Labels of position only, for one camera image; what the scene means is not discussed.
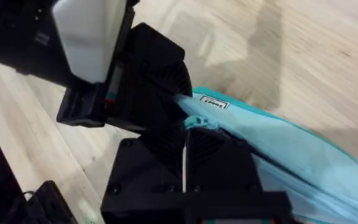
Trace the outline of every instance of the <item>light wood floor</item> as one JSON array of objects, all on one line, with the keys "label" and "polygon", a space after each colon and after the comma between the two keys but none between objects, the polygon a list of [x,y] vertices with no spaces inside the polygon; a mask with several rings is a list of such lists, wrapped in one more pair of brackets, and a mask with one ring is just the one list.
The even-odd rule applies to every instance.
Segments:
[{"label": "light wood floor", "polygon": [[[145,0],[146,22],[186,50],[194,86],[310,129],[358,158],[358,0]],[[121,138],[57,124],[63,88],[0,66],[0,145],[23,190],[53,179],[80,223],[98,209]]]}]

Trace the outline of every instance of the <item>light blue fabric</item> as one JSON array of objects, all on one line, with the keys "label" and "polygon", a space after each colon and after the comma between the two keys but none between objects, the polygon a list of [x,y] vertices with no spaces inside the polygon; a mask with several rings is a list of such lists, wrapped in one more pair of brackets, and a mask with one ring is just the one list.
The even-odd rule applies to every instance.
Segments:
[{"label": "light blue fabric", "polygon": [[[203,95],[229,103],[226,109],[200,101]],[[286,190],[298,215],[328,223],[358,223],[358,162],[343,150],[299,126],[207,88],[178,97],[189,115],[247,140],[290,175],[255,157],[269,190]]]}]

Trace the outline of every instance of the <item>black plastic part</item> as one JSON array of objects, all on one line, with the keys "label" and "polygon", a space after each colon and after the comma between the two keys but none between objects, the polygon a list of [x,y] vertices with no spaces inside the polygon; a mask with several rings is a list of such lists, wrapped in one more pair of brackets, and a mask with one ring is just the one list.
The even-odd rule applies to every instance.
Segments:
[{"label": "black plastic part", "polygon": [[53,181],[44,182],[27,202],[23,224],[77,224],[73,214]]},{"label": "black plastic part", "polygon": [[[186,192],[180,187],[184,146]],[[202,128],[187,131],[180,125],[123,140],[104,194],[102,216],[106,223],[118,224],[195,224],[210,219],[296,223],[285,192],[263,192],[251,150],[245,141]]]}]

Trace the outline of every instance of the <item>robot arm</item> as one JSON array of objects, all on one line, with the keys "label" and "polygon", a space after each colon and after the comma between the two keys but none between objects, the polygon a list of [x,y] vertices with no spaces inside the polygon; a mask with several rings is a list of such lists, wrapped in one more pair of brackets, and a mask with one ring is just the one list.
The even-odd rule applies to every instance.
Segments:
[{"label": "robot arm", "polygon": [[[185,51],[146,24],[131,28],[136,3],[0,0],[0,63],[67,88],[58,122],[142,134],[121,141],[101,207],[106,223],[296,223],[286,193],[263,191],[250,145],[184,127],[172,96],[192,94]],[[75,223],[57,187],[41,189],[40,202],[54,195],[62,205],[58,213],[40,206],[47,218]]]},{"label": "robot arm", "polygon": [[0,0],[0,63],[67,88],[57,121],[135,132],[185,118],[184,50],[146,24],[133,0]]}]

